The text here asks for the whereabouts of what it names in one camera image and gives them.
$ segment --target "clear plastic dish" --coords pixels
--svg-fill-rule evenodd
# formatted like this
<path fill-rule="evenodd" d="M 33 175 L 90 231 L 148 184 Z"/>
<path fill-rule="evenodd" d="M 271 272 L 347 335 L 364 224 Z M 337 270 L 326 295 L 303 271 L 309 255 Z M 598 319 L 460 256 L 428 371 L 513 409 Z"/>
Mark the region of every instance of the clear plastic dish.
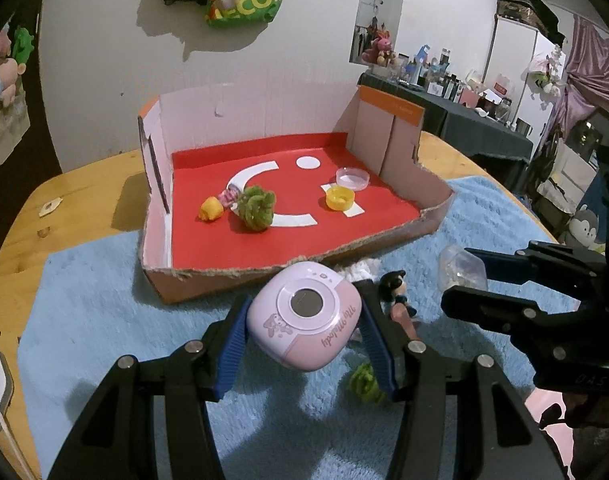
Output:
<path fill-rule="evenodd" d="M 336 171 L 336 184 L 353 191 L 362 191 L 369 185 L 369 173 L 359 168 L 340 168 Z"/>

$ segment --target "camera lens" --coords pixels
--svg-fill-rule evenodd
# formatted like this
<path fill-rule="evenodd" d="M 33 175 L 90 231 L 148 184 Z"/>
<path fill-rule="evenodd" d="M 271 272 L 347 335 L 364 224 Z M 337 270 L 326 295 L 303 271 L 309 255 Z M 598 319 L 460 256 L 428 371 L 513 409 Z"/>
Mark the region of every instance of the camera lens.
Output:
<path fill-rule="evenodd" d="M 291 309 L 301 317 L 313 317 L 323 309 L 323 298 L 311 288 L 301 288 L 291 298 Z"/>

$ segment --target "blue gripper pad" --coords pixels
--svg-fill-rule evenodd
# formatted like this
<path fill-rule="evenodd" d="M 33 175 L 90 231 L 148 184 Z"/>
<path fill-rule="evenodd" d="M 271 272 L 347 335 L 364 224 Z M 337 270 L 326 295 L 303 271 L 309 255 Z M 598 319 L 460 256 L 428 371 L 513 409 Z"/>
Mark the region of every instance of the blue gripper pad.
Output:
<path fill-rule="evenodd" d="M 357 288 L 362 296 L 363 288 L 360 286 Z M 377 307 L 380 308 L 380 301 L 377 299 L 377 296 L 376 300 Z M 383 334 L 377 325 L 376 319 L 374 319 L 373 312 L 367 306 L 367 300 L 365 300 L 364 296 L 362 298 L 362 312 L 360 313 L 360 320 L 358 320 L 358 327 L 362 334 L 362 344 L 367 350 L 371 365 L 374 367 L 378 386 L 389 399 L 393 399 L 397 392 L 393 374 L 393 357 L 387 349 Z"/>
<path fill-rule="evenodd" d="M 247 330 L 247 311 L 253 298 L 245 296 L 236 300 L 233 308 L 222 322 L 220 330 L 225 331 L 222 347 L 216 365 L 216 383 L 214 395 L 218 400 L 224 397 L 231 388 L 240 368 L 244 348 L 249 336 Z"/>

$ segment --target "white circle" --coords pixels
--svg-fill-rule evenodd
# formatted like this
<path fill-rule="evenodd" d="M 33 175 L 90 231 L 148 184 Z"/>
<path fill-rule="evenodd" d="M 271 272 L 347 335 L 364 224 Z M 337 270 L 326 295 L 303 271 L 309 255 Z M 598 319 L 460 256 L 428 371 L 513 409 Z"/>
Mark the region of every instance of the white circle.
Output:
<path fill-rule="evenodd" d="M 315 170 L 320 167 L 320 161 L 315 156 L 301 156 L 296 160 L 296 165 L 303 170 Z"/>

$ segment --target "blue rug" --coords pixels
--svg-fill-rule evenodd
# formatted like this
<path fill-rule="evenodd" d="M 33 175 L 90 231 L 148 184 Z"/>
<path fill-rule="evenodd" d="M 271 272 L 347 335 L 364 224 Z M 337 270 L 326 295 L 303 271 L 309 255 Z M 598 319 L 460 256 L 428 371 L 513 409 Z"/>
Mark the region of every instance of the blue rug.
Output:
<path fill-rule="evenodd" d="M 457 198 L 441 228 L 377 256 L 383 272 L 406 269 L 408 297 L 418 309 L 420 336 L 443 355 L 492 355 L 523 396 L 533 388 L 526 357 L 504 335 L 446 318 L 436 286 L 438 253 L 447 244 L 513 253 L 530 240 L 548 240 L 536 224 L 483 177 L 453 180 Z M 164 306 L 142 275 L 138 232 L 120 234 L 52 254 L 44 266 L 18 367 L 27 415 L 46 478 L 62 443 L 94 388 L 117 357 L 167 356 L 222 319 L 240 290 Z M 253 293 L 256 288 L 247 288 Z M 549 312 L 575 301 L 529 283 L 491 282 L 491 290 L 538 301 Z M 366 356 L 345 348 L 314 373 L 287 370 L 253 343 L 235 386 L 209 404 L 216 447 L 228 479 L 384 479 L 403 407 L 364 405 L 347 391 L 347 375 Z M 164 420 L 161 403 L 156 420 Z M 448 404 L 442 478 L 450 478 L 454 405 Z M 164 424 L 156 425 L 156 440 Z M 157 453 L 160 480 L 171 478 L 168 456 Z"/>

